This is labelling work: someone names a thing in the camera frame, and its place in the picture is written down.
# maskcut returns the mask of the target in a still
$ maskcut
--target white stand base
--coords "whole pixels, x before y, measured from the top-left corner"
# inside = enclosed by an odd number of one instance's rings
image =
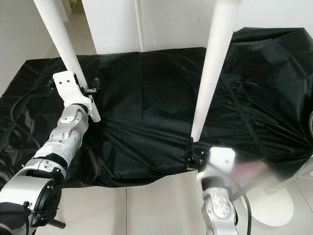
[[[288,224],[293,216],[293,201],[286,189],[281,189],[271,196],[264,189],[254,188],[247,194],[252,217],[262,224],[280,227]],[[243,197],[241,201],[246,208]]]

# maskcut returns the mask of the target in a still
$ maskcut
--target white tile floor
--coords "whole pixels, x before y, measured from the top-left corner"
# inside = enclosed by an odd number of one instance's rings
[[[84,15],[66,25],[78,55],[96,54]],[[58,57],[52,46],[45,58]],[[63,190],[57,219],[67,223],[60,230],[39,228],[39,235],[203,235],[201,187],[196,172],[165,177],[147,186],[132,188],[67,188]],[[252,235],[312,235],[313,176],[306,175],[287,187],[294,202],[289,224],[272,228],[252,221]],[[239,235],[246,234],[246,210],[235,202]]]

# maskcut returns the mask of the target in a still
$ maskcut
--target white wall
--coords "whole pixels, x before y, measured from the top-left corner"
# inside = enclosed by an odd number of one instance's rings
[[[139,0],[147,50],[205,47],[215,0]],[[134,0],[83,0],[98,54],[140,51]],[[305,27],[312,0],[243,0],[235,27]]]
[[[51,45],[33,0],[0,0],[0,95],[26,60],[43,58]]]

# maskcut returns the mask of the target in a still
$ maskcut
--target white pole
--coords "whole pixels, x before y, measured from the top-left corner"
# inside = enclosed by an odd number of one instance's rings
[[[202,70],[191,137],[199,141],[242,0],[217,0]]]
[[[134,0],[134,3],[135,3],[135,11],[136,11],[140,49],[141,49],[141,52],[146,52],[147,48],[146,48],[146,42],[145,42],[144,32],[143,32],[141,3],[140,3],[140,0]]]
[[[55,0],[34,0],[34,2],[67,70],[73,71],[77,76],[79,85],[85,90],[88,89],[85,76],[78,63],[76,53],[67,34],[67,30],[64,26]],[[101,120],[94,102],[92,103],[92,113],[90,116],[94,122],[99,122]]]

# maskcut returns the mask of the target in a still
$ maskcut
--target black cloth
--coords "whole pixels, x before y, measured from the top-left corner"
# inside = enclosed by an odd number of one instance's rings
[[[144,185],[185,172],[187,143],[206,50],[184,48],[79,56],[99,123],[89,121],[65,187]],[[10,109],[30,89],[66,68],[60,58],[29,60],[0,99],[0,185],[36,152],[11,123]],[[43,144],[63,110],[56,90],[34,94],[19,123]],[[244,28],[234,33],[198,150],[232,147],[237,162],[263,160],[282,179],[311,156],[313,40],[302,28]]]

